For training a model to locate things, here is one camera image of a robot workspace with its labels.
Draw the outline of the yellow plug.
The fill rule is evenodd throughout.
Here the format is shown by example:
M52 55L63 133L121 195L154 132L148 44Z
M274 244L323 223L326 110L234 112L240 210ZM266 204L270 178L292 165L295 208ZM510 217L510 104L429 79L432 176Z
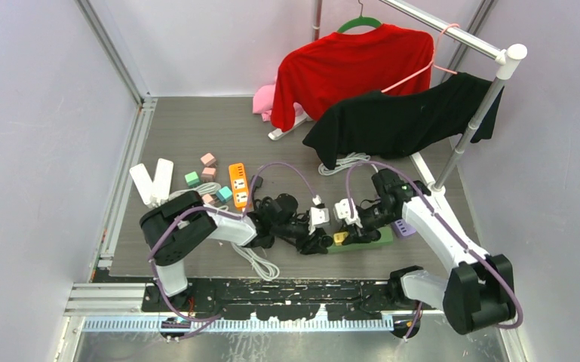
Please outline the yellow plug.
M345 239L348 237L348 232L337 232L333 235L333 245L340 247L344 244Z

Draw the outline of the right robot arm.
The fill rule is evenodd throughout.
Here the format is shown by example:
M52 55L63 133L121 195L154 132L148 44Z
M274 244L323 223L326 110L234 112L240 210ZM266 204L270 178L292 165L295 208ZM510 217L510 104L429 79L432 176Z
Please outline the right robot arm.
M334 207L336 218L350 228L347 244L364 242L367 234L402 219L411 225L446 269L440 278L414 265L393 271L387 284L395 308L413 303L442 311L455 332L465 335L486 327L513 329L523 321L514 293L511 261L492 255L450 225L431 192L393 167L372 176L378 197L370 207L356 205L347 194Z

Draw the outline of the pink plug purple strip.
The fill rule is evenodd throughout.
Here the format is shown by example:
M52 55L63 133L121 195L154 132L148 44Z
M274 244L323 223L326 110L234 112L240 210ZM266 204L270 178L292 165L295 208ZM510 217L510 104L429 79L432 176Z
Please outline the pink plug purple strip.
M201 156L200 161L204 165L204 167L215 168L217 166L217 159L210 152L208 152L205 155Z

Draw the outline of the large white power strip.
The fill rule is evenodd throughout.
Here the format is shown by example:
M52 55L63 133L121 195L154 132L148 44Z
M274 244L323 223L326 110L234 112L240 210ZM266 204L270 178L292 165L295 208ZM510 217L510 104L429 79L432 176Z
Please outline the large white power strip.
M173 162L159 158L156 164L151 190L152 203L156 207L169 200L172 176Z

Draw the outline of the purple power strip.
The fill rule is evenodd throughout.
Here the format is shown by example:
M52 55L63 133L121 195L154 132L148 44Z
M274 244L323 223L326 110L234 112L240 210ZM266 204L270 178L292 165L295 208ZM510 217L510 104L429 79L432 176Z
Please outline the purple power strip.
M404 219L398 219L391 224L392 231L397 238L408 238L416 233L416 229Z

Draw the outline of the green power strip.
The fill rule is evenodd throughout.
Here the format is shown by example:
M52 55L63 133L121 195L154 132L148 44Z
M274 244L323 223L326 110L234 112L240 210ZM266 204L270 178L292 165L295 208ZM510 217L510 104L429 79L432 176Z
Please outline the green power strip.
M327 248L328 253L343 253L350 251L385 247L394 243L393 231L382 227L362 234L355 226L342 227L333 234L333 243Z

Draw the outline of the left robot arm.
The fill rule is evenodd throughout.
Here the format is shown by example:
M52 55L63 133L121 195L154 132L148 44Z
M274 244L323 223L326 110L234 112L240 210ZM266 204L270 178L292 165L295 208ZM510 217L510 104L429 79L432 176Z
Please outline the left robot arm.
M148 262L160 300L171 311L181 311L190 300L184 259L203 241L230 243L261 279L273 281L280 269L254 250L269 249L280 239L302 255L326 254L334 244L323 228L328 222L322 203L300 213L289 194L256 199L251 211L233 213L205 204L197 192L186 192L146 213L140 228L150 247Z

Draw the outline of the orange power strip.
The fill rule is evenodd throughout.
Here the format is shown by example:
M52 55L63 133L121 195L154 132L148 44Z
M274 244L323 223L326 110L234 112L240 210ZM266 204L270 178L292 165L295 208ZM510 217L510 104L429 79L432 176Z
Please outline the orange power strip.
M247 206L247 200L249 197L249 188L244 164L230 164L229 178L234 205L238 210L243 211Z

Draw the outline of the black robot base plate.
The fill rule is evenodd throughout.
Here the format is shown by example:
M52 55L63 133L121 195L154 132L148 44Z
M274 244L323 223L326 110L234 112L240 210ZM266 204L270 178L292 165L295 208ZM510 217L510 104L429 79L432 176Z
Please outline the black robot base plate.
M365 321L382 314L416 309L412 300L398 299L387 279L190 278L186 290L164 298L158 287L145 288L144 312L191 312L196 318L220 315L225 320L311 320L318 310L329 321Z

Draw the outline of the small white power strip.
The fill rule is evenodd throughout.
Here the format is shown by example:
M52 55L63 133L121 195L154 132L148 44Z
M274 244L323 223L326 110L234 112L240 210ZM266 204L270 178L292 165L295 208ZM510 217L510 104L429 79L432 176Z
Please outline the small white power strip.
M129 169L130 177L135 185L141 201L148 208L153 208L155 202L152 198L153 181L143 163L132 166Z

